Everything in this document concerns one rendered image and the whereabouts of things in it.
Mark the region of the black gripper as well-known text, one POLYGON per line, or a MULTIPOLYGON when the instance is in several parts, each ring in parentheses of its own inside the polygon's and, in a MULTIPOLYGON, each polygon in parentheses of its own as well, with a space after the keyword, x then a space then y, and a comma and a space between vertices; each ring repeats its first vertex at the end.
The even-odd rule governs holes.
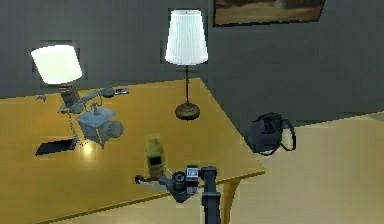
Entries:
POLYGON ((177 203, 184 203, 191 194, 187 190, 186 174, 183 171, 177 171, 170 178, 160 176, 157 178, 145 178, 142 175, 135 176, 135 183, 145 185, 157 190, 167 190, 177 203))

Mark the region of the yellow wooden table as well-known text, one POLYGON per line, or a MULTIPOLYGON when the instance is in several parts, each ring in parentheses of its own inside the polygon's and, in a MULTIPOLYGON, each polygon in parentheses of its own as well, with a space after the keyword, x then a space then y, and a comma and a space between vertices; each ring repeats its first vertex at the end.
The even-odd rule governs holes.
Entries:
POLYGON ((151 134, 161 136, 171 169, 216 167, 226 197, 239 180, 265 171, 198 78, 133 85, 105 102, 124 125, 120 138, 38 157, 41 143, 71 135, 60 100, 0 100, 0 224, 49 223, 161 197, 134 182, 148 172, 144 142, 151 134))

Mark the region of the black bag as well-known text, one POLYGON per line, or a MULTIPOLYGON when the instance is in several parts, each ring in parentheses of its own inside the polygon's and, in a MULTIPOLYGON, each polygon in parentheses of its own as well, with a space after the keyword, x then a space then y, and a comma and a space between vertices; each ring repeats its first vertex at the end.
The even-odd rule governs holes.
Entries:
POLYGON ((275 112, 260 115, 254 120, 245 134, 244 140, 253 153, 263 156, 273 155, 279 147, 285 151, 294 151, 297 145, 294 127, 281 114, 275 112), (291 148, 287 148, 282 143, 284 126, 287 126, 291 133, 291 148))

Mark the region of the white shade lamp, round base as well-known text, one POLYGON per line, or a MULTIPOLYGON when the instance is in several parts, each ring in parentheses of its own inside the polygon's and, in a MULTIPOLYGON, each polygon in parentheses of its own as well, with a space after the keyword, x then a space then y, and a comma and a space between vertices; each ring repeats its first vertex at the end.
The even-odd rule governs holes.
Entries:
POLYGON ((195 120, 200 108, 189 100, 189 67, 208 61, 208 49, 202 12, 200 10, 176 9, 170 12, 169 32, 165 61, 185 67, 186 102, 175 109, 180 120, 195 120))

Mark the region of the yellow box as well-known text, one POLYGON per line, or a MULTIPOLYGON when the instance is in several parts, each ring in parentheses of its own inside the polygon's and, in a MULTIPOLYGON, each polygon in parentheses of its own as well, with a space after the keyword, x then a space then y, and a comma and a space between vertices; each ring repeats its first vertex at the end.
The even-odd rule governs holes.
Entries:
POLYGON ((158 178, 164 174, 164 152, 160 134, 148 135, 145 139, 145 155, 149 176, 158 178))

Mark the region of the black flat phone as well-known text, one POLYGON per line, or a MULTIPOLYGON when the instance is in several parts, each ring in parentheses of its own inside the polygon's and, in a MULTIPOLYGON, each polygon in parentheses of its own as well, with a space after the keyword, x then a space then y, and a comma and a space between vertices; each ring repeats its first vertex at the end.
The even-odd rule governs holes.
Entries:
POLYGON ((76 148, 77 142, 77 138, 44 142, 40 144, 35 152, 35 155, 41 156, 46 154, 71 151, 76 148))

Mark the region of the white shade lamp, tilted shade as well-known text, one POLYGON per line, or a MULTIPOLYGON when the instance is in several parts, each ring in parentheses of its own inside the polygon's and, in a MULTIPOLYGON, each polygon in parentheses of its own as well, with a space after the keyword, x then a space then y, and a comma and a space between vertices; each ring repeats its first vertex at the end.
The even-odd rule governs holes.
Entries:
POLYGON ((72 45, 51 45, 35 49, 31 57, 42 81, 59 89, 63 99, 62 111, 69 112, 80 100, 73 82, 83 72, 72 45))

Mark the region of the dark framed wall picture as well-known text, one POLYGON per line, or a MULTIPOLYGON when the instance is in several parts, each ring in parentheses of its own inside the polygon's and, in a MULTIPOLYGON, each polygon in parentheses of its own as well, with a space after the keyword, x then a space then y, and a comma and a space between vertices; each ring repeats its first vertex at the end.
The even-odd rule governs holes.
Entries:
POLYGON ((213 24, 318 21, 326 0, 214 0, 213 24))

